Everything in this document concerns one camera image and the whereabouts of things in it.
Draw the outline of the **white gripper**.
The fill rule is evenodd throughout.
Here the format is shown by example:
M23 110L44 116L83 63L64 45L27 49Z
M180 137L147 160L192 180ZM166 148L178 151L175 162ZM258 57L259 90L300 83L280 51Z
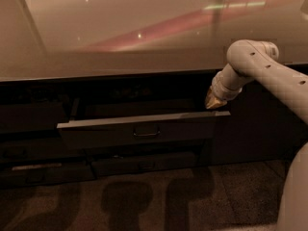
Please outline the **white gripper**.
M212 81L204 101L206 109L216 109L235 99L242 91L240 76L233 68L224 68Z

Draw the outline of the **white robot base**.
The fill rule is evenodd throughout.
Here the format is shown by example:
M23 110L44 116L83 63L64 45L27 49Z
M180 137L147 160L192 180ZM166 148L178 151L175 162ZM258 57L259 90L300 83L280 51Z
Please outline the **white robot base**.
M276 231L308 231L308 142L298 150L290 165Z

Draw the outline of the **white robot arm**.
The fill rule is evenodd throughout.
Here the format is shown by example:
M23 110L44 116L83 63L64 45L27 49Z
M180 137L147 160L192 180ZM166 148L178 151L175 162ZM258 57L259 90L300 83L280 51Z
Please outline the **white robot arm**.
M226 53L227 65L212 80L205 107L226 105L241 93L244 85L255 80L308 123L308 76L278 63L278 58L278 48L271 42L233 42Z

